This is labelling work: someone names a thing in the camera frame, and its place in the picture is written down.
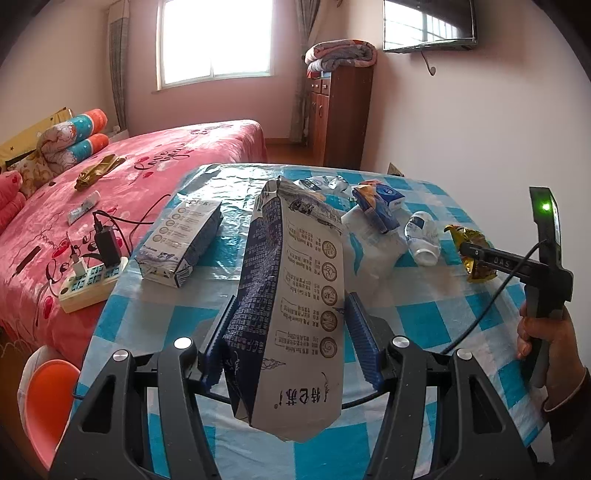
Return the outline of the person's right hand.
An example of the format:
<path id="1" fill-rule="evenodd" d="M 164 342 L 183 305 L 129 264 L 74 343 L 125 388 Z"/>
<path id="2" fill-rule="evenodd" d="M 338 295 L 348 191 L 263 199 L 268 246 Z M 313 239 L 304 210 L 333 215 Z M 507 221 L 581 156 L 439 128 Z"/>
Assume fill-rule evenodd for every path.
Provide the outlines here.
<path id="1" fill-rule="evenodd" d="M 580 388 L 587 369 L 578 352 L 575 328 L 567 308 L 560 320 L 535 318 L 527 314 L 527 304 L 520 308 L 518 325 L 518 358 L 526 359 L 533 351 L 533 340 L 548 343 L 548 368 L 545 388 L 547 399 L 544 409 L 550 411 L 570 399 Z"/>

